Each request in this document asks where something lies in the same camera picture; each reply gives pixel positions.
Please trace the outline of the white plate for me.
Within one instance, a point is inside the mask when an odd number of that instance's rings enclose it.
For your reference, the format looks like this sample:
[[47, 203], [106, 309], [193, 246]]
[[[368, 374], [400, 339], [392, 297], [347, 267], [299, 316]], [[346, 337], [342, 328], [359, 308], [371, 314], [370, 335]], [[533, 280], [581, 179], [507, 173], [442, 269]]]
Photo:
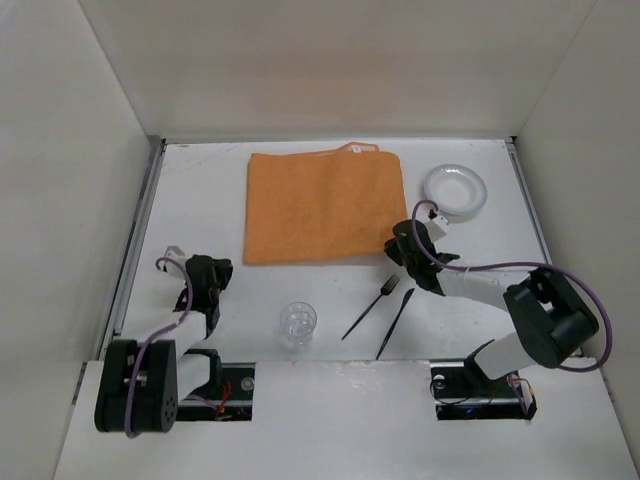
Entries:
[[488, 198], [484, 180], [472, 169], [457, 164], [431, 169], [424, 179], [423, 191], [441, 212], [453, 216], [475, 215]]

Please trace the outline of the black fork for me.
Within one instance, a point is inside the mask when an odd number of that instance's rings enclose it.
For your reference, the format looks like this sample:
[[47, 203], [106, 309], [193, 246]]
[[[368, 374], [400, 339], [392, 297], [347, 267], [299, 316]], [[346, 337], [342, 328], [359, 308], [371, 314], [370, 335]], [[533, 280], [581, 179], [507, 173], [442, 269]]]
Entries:
[[384, 284], [380, 287], [377, 297], [371, 302], [371, 304], [359, 315], [355, 322], [348, 328], [348, 330], [341, 337], [341, 340], [345, 340], [351, 332], [361, 323], [361, 321], [369, 314], [369, 312], [376, 306], [376, 304], [383, 298], [389, 296], [395, 287], [398, 285], [400, 277], [393, 274], [388, 278]]

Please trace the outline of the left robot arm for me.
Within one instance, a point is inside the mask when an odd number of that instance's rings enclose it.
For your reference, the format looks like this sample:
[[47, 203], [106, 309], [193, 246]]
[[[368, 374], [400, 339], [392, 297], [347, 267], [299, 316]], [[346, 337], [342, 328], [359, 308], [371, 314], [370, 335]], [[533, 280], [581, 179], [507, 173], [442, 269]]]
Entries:
[[165, 254], [155, 267], [178, 275], [183, 288], [160, 327], [143, 338], [111, 341], [103, 360], [94, 409], [101, 433], [166, 433], [190, 397], [217, 414], [232, 393], [215, 349], [198, 348], [220, 319], [220, 294], [232, 278], [229, 259]]

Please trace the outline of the black knife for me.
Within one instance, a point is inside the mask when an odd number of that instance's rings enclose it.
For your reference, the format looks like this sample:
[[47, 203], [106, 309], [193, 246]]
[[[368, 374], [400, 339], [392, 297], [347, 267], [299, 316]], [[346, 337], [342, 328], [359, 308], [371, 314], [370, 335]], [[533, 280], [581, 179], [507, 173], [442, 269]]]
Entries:
[[396, 328], [396, 326], [397, 326], [397, 324], [398, 324], [398, 322], [400, 320], [400, 317], [402, 316], [404, 310], [406, 309], [407, 304], [410, 302], [412, 296], [414, 295], [414, 292], [415, 292], [414, 288], [411, 288], [411, 289], [409, 289], [409, 290], [407, 290], [405, 292], [405, 294], [403, 296], [403, 299], [401, 301], [400, 308], [399, 308], [395, 318], [393, 319], [388, 331], [386, 332], [386, 334], [384, 336], [384, 339], [383, 339], [383, 341], [382, 341], [382, 343], [381, 343], [381, 345], [380, 345], [380, 347], [379, 347], [379, 349], [377, 351], [377, 354], [375, 356], [376, 360], [379, 360], [381, 355], [383, 354], [383, 352], [384, 352], [384, 350], [385, 350], [385, 348], [386, 348], [386, 346], [387, 346], [387, 344], [388, 344], [392, 334], [394, 333], [394, 330], [395, 330], [395, 328]]

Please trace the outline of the clear drinking glass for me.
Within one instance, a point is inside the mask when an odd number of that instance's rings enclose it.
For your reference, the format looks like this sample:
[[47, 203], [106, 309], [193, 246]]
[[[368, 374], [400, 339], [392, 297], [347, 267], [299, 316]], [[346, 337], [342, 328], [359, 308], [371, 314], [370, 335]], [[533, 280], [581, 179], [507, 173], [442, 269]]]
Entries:
[[280, 315], [280, 328], [287, 345], [292, 349], [306, 348], [317, 326], [317, 313], [306, 302], [287, 305]]

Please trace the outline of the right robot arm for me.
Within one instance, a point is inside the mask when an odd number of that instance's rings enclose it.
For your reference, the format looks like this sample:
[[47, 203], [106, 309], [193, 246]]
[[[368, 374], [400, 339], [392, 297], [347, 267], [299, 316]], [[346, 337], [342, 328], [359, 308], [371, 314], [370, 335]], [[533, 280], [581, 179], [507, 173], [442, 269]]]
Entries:
[[384, 251], [419, 288], [509, 315], [513, 333], [481, 345], [463, 360], [461, 376], [474, 396], [532, 365], [559, 368], [599, 331], [596, 316], [566, 276], [549, 266], [524, 271], [463, 267], [455, 263], [457, 255], [438, 253], [426, 226], [411, 220], [392, 228]]

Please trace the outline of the orange cloth napkin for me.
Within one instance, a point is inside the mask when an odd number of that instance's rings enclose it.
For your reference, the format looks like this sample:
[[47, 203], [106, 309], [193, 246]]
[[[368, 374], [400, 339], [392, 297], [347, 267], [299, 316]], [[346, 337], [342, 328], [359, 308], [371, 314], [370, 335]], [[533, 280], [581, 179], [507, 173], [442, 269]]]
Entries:
[[275, 265], [378, 254], [406, 217], [400, 159], [375, 145], [254, 153], [243, 260]]

